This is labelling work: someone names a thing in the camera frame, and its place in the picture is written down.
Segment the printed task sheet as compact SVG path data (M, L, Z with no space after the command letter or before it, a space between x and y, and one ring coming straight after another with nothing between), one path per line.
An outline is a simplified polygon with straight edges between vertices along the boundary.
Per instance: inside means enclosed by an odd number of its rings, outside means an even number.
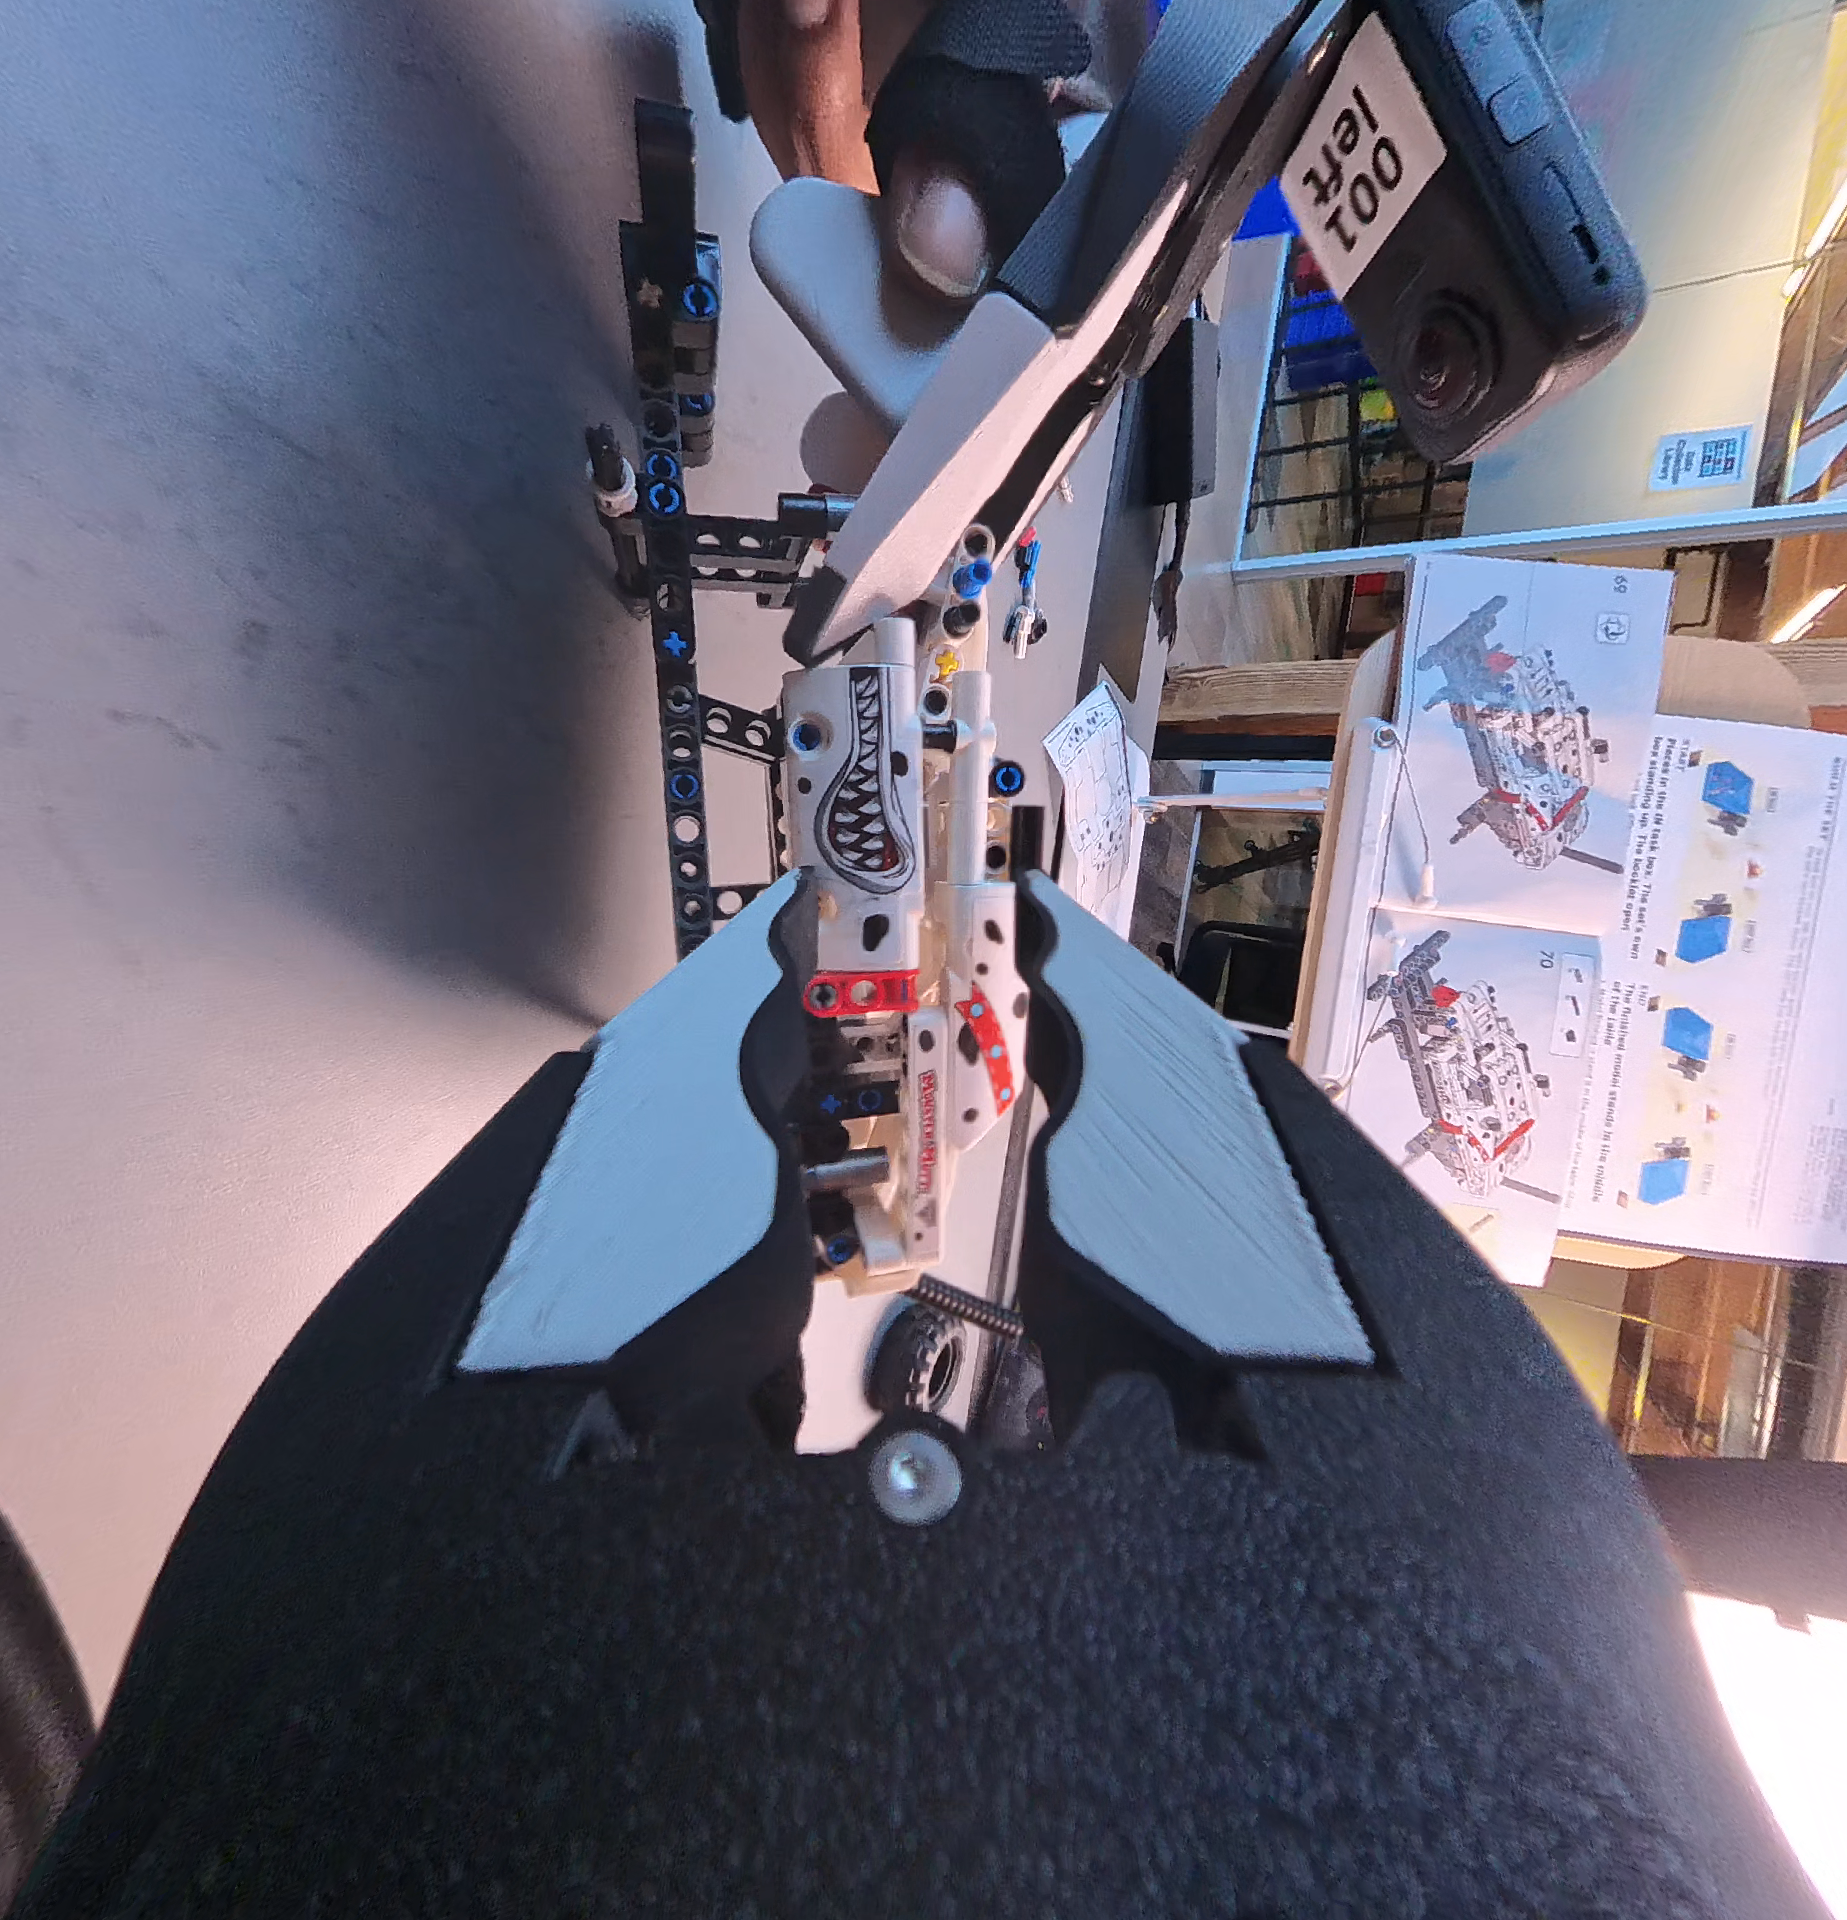
M1847 1266L1847 736L1662 716L1563 1230Z

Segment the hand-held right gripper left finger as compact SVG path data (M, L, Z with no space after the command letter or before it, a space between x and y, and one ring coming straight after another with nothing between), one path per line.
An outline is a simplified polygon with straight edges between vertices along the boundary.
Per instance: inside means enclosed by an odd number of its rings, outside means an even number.
M456 1360L521 1374L615 1360L706 1289L714 1335L770 1365L802 1335L815 1254L787 1103L805 1074L804 875L765 887L607 1019Z

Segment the white lego beam printed sticker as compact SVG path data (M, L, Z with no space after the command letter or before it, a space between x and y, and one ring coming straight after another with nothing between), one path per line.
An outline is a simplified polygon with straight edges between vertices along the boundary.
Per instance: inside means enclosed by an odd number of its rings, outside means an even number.
M933 1030L911 1040L907 1079L905 1231L911 1259L941 1256L948 1195L945 1066Z

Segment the black power adapter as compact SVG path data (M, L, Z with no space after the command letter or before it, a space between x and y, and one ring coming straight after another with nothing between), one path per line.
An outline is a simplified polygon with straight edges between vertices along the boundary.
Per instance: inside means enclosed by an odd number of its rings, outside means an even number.
M1145 459L1140 500L1183 506L1213 492L1220 428L1220 328L1191 310L1142 376Z

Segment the lego instruction booklet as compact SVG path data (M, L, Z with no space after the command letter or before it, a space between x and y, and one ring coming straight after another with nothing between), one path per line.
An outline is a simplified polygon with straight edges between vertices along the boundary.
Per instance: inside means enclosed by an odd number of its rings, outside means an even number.
M1668 607L1652 570L1412 570L1392 725L1437 903L1370 920L1395 1017L1346 1111L1508 1284L1542 1284L1574 1180Z

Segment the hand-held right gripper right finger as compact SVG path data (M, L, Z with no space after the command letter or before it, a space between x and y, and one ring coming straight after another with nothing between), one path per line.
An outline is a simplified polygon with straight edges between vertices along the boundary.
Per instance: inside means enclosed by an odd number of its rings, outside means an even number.
M1023 879L1018 931L1059 1244L1189 1351L1374 1365L1240 1034L1051 876Z

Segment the lego sticker sheet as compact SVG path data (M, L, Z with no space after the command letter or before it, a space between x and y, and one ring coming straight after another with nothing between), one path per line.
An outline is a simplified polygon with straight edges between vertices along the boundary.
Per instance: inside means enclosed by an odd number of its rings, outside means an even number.
M1142 865L1150 760L1128 735L1120 691L1106 674L1043 736L1060 789L1056 883L1080 906L1130 937Z

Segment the white booklet stand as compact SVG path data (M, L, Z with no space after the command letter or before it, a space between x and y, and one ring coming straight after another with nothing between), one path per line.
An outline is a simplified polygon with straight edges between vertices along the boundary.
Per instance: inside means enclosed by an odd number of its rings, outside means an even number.
M1362 1045L1370 920L1386 883L1400 768L1386 717L1362 717L1341 735L1290 1034L1292 1060L1335 1098Z

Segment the white lego panel subassembly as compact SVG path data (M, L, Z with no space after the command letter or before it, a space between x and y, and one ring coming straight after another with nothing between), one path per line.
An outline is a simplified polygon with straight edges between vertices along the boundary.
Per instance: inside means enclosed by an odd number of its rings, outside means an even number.
M909 1017L907 1079L914 1034L933 1030L945 1066L945 1241L961 1155L1023 1103L1029 996L1016 966L1016 888L1006 881L933 888L925 959L924 1000ZM898 1187L903 1205L905 1173ZM938 1257L911 1259L905 1231L905 1259L924 1266Z

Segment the shelf of red blue bins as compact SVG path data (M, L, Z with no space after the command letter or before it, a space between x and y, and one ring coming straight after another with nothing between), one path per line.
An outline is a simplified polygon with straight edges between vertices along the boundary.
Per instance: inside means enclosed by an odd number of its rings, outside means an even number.
M1305 249L1281 290L1242 560L1444 539L1463 530L1465 462L1426 461Z

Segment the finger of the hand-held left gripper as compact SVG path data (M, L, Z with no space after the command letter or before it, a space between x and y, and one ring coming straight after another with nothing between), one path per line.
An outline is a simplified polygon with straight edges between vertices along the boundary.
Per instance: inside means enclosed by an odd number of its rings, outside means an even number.
M984 294L797 593L784 633L794 659L827 659L920 599L969 525L995 542L1023 527L1139 361L1187 198L1179 182L1155 202L1073 328L1046 323L1007 290Z

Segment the person's left hand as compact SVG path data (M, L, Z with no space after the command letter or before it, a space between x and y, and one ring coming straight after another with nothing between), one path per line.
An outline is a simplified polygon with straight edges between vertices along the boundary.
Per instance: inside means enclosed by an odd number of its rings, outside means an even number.
M742 1L740 63L750 119L780 173L880 194L888 267L933 300L969 303L992 270L973 183L949 159L911 148L878 186L865 140L871 93L930 11L930 1Z

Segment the white lego truck model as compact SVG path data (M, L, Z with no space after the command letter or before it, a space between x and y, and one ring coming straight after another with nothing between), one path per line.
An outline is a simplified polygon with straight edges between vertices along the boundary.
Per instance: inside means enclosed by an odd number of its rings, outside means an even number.
M641 215L620 225L620 251L639 422L626 446L591 427L586 468L617 591L649 623L677 954L759 896L711 881L704 759L727 750L770 777L776 871L815 881L815 959L800 987L815 1078L794 1123L816 1266L851 1291L903 1291L1003 1335L1006 1307L933 1276L944 1254L907 1263L898 1198L933 888L1011 875L1010 804L1025 771L996 750L986 670L998 543L969 525L911 609L787 674L779 707L701 689L696 593L794 611L856 500L783 492L771 520L690 512L685 468L711 452L721 245L696 223L690 111L636 100L632 130Z

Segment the black lego tyre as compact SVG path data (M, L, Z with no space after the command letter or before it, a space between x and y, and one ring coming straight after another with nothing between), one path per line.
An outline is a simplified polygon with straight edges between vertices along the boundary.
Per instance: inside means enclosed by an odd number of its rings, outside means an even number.
M865 1400L888 1417L905 1410L941 1415L965 1363L963 1321L933 1304L907 1303L872 1348Z

